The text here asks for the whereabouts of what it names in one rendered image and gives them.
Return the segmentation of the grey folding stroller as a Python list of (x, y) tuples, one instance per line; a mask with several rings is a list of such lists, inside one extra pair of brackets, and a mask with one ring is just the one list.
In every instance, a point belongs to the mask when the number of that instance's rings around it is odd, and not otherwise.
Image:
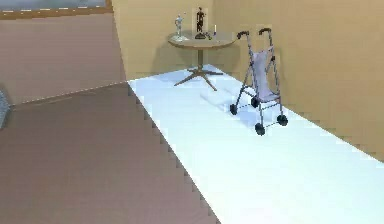
[[(236, 115), (240, 108), (239, 101), (242, 94), (245, 93), (249, 95), (251, 97), (250, 105), (257, 108), (259, 111), (260, 122), (255, 124), (254, 129), (260, 136), (265, 134), (266, 126), (264, 125), (263, 111), (268, 108), (278, 105), (280, 110), (280, 114), (277, 116), (276, 121), (271, 123), (271, 125), (279, 124), (281, 126), (286, 126), (288, 124), (288, 118), (283, 112), (272, 30), (270, 28), (262, 28), (258, 31), (259, 35), (263, 35), (264, 33), (268, 34), (269, 47), (259, 52), (252, 50), (249, 31), (241, 31), (237, 34), (238, 39), (241, 39), (243, 35), (246, 36), (249, 66), (236, 102), (229, 106), (231, 114)], [(273, 91), (268, 84), (267, 74), (270, 68), (273, 68), (276, 85), (275, 91)]]

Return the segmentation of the silver figure statue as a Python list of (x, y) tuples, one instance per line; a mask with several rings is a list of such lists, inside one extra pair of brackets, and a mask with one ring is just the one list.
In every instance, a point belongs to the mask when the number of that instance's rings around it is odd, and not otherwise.
[(185, 36), (182, 35), (182, 23), (184, 18), (181, 15), (178, 15), (174, 21), (176, 26), (176, 34), (174, 36), (175, 41), (183, 41), (186, 39)]

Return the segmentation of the dark figure statue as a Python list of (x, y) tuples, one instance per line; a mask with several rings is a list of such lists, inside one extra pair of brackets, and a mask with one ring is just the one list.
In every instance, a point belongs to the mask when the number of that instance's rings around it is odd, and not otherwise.
[(203, 34), (204, 17), (205, 13), (203, 12), (202, 8), (199, 8), (198, 12), (196, 13), (196, 39), (205, 38), (205, 35)]

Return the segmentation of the grey object at edge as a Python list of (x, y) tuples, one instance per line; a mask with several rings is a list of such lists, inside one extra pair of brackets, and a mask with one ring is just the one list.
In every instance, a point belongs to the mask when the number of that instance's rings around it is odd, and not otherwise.
[(7, 113), (9, 112), (10, 105), (7, 101), (5, 94), (0, 90), (0, 129), (5, 124)]

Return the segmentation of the round brown pedestal table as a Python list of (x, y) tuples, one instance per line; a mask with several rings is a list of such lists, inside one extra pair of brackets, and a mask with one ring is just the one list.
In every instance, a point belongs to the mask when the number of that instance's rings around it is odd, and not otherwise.
[(192, 31), (186, 31), (182, 37), (178, 37), (176, 34), (171, 34), (168, 38), (169, 44), (176, 48), (195, 50), (197, 52), (197, 67), (188, 69), (190, 75), (175, 83), (175, 86), (186, 83), (196, 77), (201, 77), (214, 91), (216, 91), (216, 87), (208, 79), (208, 75), (220, 75), (220, 72), (204, 69), (204, 52), (206, 50), (217, 50), (228, 47), (235, 41), (236, 38), (234, 35), (227, 32), (219, 32), (216, 35), (212, 35), (211, 38), (206, 37), (205, 39), (196, 39), (195, 34)]

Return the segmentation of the window with brown frame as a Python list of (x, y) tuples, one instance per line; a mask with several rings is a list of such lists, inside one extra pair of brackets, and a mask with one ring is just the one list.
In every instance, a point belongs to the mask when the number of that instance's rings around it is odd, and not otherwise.
[(112, 0), (0, 0), (0, 20), (112, 12)]

